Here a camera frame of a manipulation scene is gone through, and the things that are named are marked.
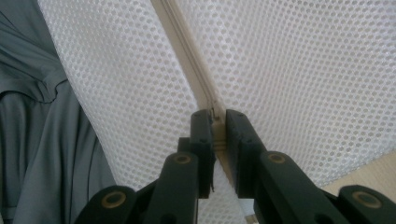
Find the mesh panel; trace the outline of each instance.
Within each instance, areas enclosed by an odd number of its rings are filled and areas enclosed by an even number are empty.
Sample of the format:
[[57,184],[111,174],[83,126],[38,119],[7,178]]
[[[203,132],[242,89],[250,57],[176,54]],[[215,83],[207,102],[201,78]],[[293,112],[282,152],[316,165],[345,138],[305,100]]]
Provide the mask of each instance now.
[[[197,108],[161,23],[147,1],[40,1],[70,83],[104,147],[118,184],[141,189],[158,177]],[[201,223],[242,223],[217,164],[216,193]]]
[[225,107],[317,184],[395,148],[395,1],[176,4]]

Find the metal rivet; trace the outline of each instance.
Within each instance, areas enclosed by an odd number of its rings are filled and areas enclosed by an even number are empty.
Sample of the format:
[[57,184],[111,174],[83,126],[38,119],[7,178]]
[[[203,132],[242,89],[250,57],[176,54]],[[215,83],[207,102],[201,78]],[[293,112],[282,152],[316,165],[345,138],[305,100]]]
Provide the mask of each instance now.
[[177,156],[175,156],[174,160],[175,160],[175,162],[177,162],[179,164],[186,164],[191,161],[191,158],[186,155],[177,155]]
[[105,208],[115,208],[122,205],[126,200],[126,195],[122,191],[113,191],[108,193],[102,199],[102,206]]
[[268,159],[274,163],[283,163],[286,160],[282,155],[276,153],[268,155]]
[[352,193],[352,197],[356,202],[361,203],[369,208],[380,208],[382,206],[382,203],[379,201],[379,199],[377,199],[374,195],[364,191],[355,191]]

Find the gray fabric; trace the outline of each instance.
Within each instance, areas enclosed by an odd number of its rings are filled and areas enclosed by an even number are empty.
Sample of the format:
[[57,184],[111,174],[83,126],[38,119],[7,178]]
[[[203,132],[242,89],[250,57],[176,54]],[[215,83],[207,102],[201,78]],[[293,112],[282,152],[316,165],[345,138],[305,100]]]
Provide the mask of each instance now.
[[6,223],[73,223],[115,184],[36,1],[0,2],[0,156]]

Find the beige surface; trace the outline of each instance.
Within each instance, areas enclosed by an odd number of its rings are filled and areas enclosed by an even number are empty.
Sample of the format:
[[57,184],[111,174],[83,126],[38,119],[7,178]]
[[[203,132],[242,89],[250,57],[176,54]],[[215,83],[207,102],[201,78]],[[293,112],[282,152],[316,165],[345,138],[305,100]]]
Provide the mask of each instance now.
[[347,185],[362,185],[375,189],[396,202],[396,151],[371,161],[323,189],[338,195],[338,190]]

